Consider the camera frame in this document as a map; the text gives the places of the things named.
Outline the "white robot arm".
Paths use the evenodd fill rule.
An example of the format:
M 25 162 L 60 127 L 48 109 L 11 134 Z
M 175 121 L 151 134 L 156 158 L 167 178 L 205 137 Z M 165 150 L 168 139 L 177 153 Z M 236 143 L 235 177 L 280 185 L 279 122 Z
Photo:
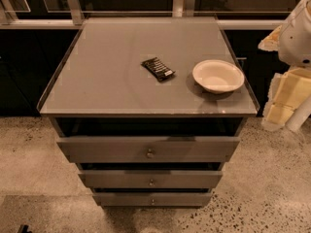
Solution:
M 271 80 L 261 125 L 276 131 L 297 131 L 310 116 L 311 0 L 301 0 L 285 21 L 259 43 L 260 50 L 277 51 L 290 66 Z

